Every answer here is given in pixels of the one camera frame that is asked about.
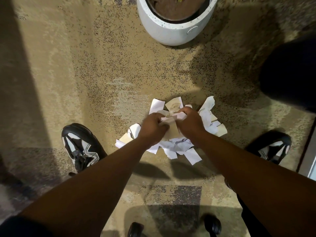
crumpled paper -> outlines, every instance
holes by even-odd
[[[222,136],[227,134],[227,129],[224,124],[220,123],[216,116],[211,112],[211,109],[214,107],[214,105],[214,97],[210,96],[206,99],[198,113],[202,118],[204,128],[209,133],[216,136]],[[177,119],[184,120],[186,118],[186,114],[184,112],[177,113],[177,111],[183,108],[181,97],[173,98],[171,101],[166,103],[168,111],[163,109],[164,106],[164,101],[153,99],[149,114],[158,112],[165,115],[165,117],[161,118],[160,124],[168,124],[170,128],[166,132],[163,139],[158,144],[150,147],[147,151],[156,154],[158,148],[162,147],[169,159],[177,159],[177,154],[179,154],[184,155],[192,165],[201,161],[202,159],[193,148],[193,144],[189,139],[182,135],[175,122]],[[138,136],[139,131],[139,124],[136,123],[132,125],[119,140],[116,140],[115,146],[118,148],[123,147],[125,144],[135,139]]]

chair wheel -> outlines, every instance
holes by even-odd
[[[204,226],[207,232],[214,233],[216,235],[219,235],[222,231],[221,222],[213,215],[205,215]]]
[[[141,237],[144,226],[140,223],[133,222],[128,230],[127,237]]]

beige carpet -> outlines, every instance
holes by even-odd
[[[135,3],[1,1],[0,219],[73,170],[60,139],[66,124],[89,127],[109,154],[153,98],[198,107],[214,95],[223,138],[240,147],[283,128],[293,145],[282,166],[296,169],[314,115],[264,96],[257,76],[274,47],[316,21],[315,0],[219,0],[204,31],[176,49],[147,34]],[[206,212],[221,220],[221,236],[246,236],[236,195],[202,157],[192,167],[145,153],[103,236],[126,236],[133,221],[148,236],[207,236]]]

black and white sneaker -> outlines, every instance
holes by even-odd
[[[280,131],[268,131],[251,142],[245,150],[278,165],[288,153],[291,144],[289,135]],[[225,184],[232,189],[226,179]]]
[[[61,137],[78,173],[107,156],[98,139],[84,125],[73,123],[65,126]]]

